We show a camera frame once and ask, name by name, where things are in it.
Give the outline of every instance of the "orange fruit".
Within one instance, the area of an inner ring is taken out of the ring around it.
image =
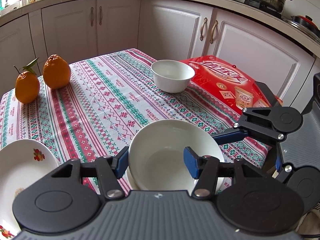
[[[51,55],[43,67],[43,80],[51,89],[65,87],[70,82],[71,69],[60,56]]]
[[[16,98],[23,104],[35,100],[40,91],[40,83],[36,75],[29,71],[21,73],[16,80]]]

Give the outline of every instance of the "red pot lid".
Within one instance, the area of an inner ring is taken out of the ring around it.
[[[317,25],[315,25],[313,22],[312,22],[312,19],[310,18],[310,17],[304,17],[304,16],[301,16],[301,15],[298,15],[297,17],[299,17],[299,18],[301,18],[302,20],[305,20],[307,23],[310,23],[311,25],[313,25],[314,27],[316,27],[317,29],[318,29],[318,27],[317,27]]]

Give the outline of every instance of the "patterned tablecloth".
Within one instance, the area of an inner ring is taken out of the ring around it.
[[[51,90],[39,77],[40,93],[23,105],[14,90],[0,103],[0,146],[21,138],[44,143],[60,163],[70,158],[92,162],[103,155],[116,155],[141,127],[160,119],[180,119],[210,134],[221,132],[239,118],[223,102],[190,83],[178,94],[162,92],[153,83],[150,65],[155,60],[129,49],[70,65],[70,84]],[[261,167],[265,145],[252,139],[220,146],[226,162],[243,157]],[[130,187],[119,180],[127,193]],[[84,183],[98,191],[95,178]],[[228,187],[225,178],[221,190]]]

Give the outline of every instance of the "kitchen counter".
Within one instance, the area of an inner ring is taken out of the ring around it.
[[[17,10],[14,10],[10,13],[7,13],[0,17],[0,26],[22,16],[28,14],[32,11],[42,9],[51,5],[68,2],[72,0],[41,0],[32,4],[28,4],[24,7],[21,7]],[[214,7],[219,7],[222,9],[226,9],[229,11],[233,11],[237,14],[244,15],[246,17],[250,17],[255,21],[264,23],[264,25],[269,26],[279,33],[283,33],[286,36],[291,37],[296,43],[301,44],[303,47],[308,49],[311,53],[320,57],[320,45],[309,38],[307,35],[303,34],[299,30],[290,26],[289,24],[283,22],[282,20],[273,17],[270,14],[267,14],[263,11],[260,11],[256,8],[250,7],[243,3],[233,1],[233,0],[188,0],[198,3],[203,3],[207,5],[212,5]]]

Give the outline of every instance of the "gold handle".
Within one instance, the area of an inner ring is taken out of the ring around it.
[[[102,24],[102,6],[100,6],[100,22],[99,24],[101,25]]]
[[[214,25],[211,29],[211,39],[210,39],[210,43],[213,44],[213,35],[214,35],[214,30],[216,29],[216,26],[218,25],[218,21],[215,20]]]
[[[200,40],[201,40],[201,41],[203,41],[202,32],[203,32],[204,25],[205,25],[205,23],[206,23],[207,21],[208,21],[208,19],[207,19],[207,17],[205,17],[205,18],[203,19],[203,24],[202,24],[202,26],[201,26],[201,28],[200,28]]]
[[[93,7],[91,7],[91,27],[93,26]]]

